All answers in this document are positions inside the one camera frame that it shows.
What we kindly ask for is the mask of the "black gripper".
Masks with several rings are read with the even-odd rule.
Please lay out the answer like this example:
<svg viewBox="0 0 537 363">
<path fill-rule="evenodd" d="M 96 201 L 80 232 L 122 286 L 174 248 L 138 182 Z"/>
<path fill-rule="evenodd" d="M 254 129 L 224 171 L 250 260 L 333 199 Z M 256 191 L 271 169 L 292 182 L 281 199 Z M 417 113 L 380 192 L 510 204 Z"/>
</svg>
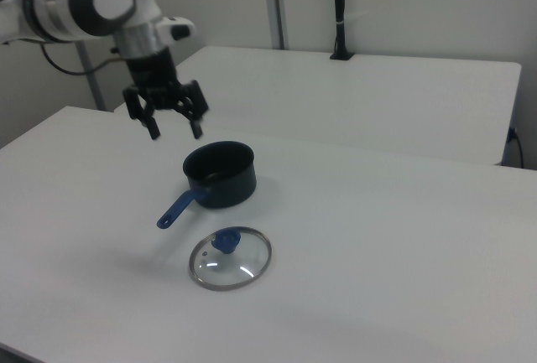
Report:
<svg viewBox="0 0 537 363">
<path fill-rule="evenodd" d="M 139 120 L 152 140 L 160 137 L 154 110 L 175 110 L 190 122 L 195 139 L 203 135 L 201 121 L 209 110 L 196 80 L 180 84 L 171 53 L 164 49 L 142 59 L 127 60 L 133 84 L 123 90 L 131 119 Z"/>
</svg>

